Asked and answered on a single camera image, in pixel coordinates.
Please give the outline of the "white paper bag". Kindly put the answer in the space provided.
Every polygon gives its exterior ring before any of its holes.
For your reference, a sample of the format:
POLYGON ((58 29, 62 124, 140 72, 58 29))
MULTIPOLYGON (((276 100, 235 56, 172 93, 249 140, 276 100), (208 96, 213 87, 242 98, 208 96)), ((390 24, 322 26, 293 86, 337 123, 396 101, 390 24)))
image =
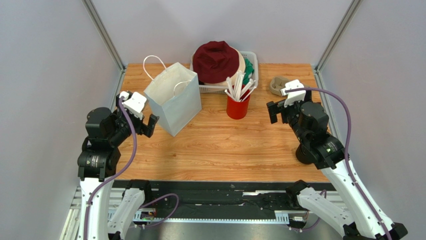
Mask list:
POLYGON ((160 63, 164 70, 156 77, 142 64, 151 79, 144 95, 159 125, 175 137, 202 109, 198 74, 179 62, 168 67, 160 63))

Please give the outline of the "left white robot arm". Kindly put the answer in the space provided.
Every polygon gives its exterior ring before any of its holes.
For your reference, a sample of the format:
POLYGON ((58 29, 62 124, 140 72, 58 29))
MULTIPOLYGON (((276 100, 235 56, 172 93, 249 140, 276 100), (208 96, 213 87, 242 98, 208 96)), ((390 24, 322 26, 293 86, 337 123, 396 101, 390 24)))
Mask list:
POLYGON ((98 107, 87 114, 88 136, 77 159, 80 179, 81 209, 78 240, 123 240, 134 215, 145 202, 152 200, 148 180, 133 179, 125 186, 121 202, 109 217, 110 196, 114 180, 121 173, 117 164, 119 146, 129 137, 137 148, 137 135, 150 138, 158 116, 151 114, 143 122, 148 99, 138 92, 123 91, 116 96, 116 110, 98 107))

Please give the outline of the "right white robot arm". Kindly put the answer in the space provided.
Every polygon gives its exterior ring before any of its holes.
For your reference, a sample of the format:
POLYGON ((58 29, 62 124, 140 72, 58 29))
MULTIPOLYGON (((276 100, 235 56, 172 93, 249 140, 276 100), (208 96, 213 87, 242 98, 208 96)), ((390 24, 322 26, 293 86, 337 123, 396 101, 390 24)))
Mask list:
POLYGON ((271 123, 278 115, 293 130, 299 145, 299 162, 313 164, 331 182, 345 204, 341 208, 325 194, 317 193, 303 180, 286 189, 294 208, 304 208, 325 221, 344 240, 400 240, 407 228, 394 222, 374 201, 349 157, 348 145, 328 131, 329 116, 319 102, 312 100, 312 89, 287 90, 287 98, 268 102, 271 123))

